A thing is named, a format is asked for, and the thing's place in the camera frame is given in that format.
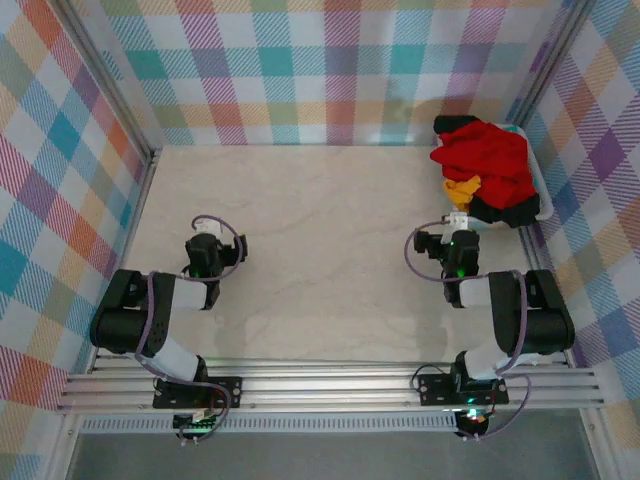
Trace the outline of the yellow t-shirt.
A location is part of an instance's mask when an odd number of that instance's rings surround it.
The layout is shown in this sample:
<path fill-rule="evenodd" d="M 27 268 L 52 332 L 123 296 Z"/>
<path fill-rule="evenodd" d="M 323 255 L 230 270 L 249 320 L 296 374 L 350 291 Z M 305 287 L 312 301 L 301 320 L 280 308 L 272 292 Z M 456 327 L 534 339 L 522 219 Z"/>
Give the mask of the yellow t-shirt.
<path fill-rule="evenodd" d="M 444 191 L 458 211 L 469 212 L 470 203 L 477 190 L 481 187 L 481 178 L 473 176 L 466 181 L 447 179 L 443 183 Z"/>

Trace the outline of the red t-shirt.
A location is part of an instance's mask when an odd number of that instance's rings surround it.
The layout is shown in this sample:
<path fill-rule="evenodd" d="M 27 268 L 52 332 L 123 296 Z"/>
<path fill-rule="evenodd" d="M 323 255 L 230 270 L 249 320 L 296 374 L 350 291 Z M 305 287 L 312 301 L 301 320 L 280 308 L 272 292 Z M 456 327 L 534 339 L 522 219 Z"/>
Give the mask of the red t-shirt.
<path fill-rule="evenodd" d="M 528 163 L 526 140 L 481 120 L 439 135 L 441 145 L 430 158 L 441 166 L 445 180 L 481 178 L 474 199 L 504 210 L 536 194 Z"/>

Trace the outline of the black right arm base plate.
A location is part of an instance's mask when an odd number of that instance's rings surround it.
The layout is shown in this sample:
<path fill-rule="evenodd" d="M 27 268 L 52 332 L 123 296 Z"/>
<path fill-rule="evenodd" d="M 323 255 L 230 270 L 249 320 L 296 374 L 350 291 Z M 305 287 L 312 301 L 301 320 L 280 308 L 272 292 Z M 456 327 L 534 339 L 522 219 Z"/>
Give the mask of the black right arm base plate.
<path fill-rule="evenodd" d="M 491 406 L 509 403 L 504 380 L 474 380 L 450 374 L 421 374 L 417 381 L 422 406 Z"/>

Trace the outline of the aluminium corner post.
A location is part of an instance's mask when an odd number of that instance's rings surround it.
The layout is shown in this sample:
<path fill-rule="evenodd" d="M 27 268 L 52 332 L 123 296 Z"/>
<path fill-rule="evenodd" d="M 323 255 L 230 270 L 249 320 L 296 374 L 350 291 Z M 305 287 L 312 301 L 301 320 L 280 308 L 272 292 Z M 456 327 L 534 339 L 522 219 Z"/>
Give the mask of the aluminium corner post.
<path fill-rule="evenodd" d="M 581 32 L 597 0 L 552 0 L 551 12 L 543 16 L 534 32 L 534 57 L 526 60 L 524 77 L 505 113 L 507 123 L 520 127 L 532 119 L 534 110 Z"/>
<path fill-rule="evenodd" d="M 156 163 L 157 149 L 145 137 L 142 127 L 134 118 L 133 111 L 117 86 L 106 61 L 85 28 L 81 17 L 73 7 L 71 0 L 47 0 L 57 15 L 65 32 L 79 51 L 87 69 L 95 79 L 107 103 L 121 122 L 128 138 L 147 165 Z"/>

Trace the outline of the aluminium cross rail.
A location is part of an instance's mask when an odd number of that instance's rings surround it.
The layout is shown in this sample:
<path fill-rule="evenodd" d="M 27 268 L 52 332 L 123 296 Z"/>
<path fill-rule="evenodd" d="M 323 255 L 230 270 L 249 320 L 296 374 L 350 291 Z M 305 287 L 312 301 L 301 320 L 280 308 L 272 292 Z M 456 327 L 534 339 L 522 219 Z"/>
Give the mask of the aluminium cross rail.
<path fill-rule="evenodd" d="M 604 390 L 591 369 L 572 368 L 559 354 L 508 373 L 498 395 L 449 400 L 421 385 L 419 375 L 440 374 L 444 364 L 415 362 L 279 361 L 210 359 L 211 375 L 239 377 L 238 413 L 351 413 L 462 411 L 496 408 L 601 408 Z M 152 375 L 124 356 L 100 355 L 86 374 L 68 377 L 57 410 L 64 414 L 152 413 Z"/>

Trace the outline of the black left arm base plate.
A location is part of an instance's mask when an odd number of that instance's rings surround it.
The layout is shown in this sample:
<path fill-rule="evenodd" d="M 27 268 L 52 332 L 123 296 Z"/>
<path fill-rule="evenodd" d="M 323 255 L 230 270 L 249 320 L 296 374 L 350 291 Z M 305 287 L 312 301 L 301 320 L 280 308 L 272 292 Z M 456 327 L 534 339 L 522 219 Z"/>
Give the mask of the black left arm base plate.
<path fill-rule="evenodd" d="M 204 382 L 154 380 L 154 409 L 218 409 L 225 407 L 227 392 L 230 408 L 239 408 L 242 377 L 208 377 Z"/>

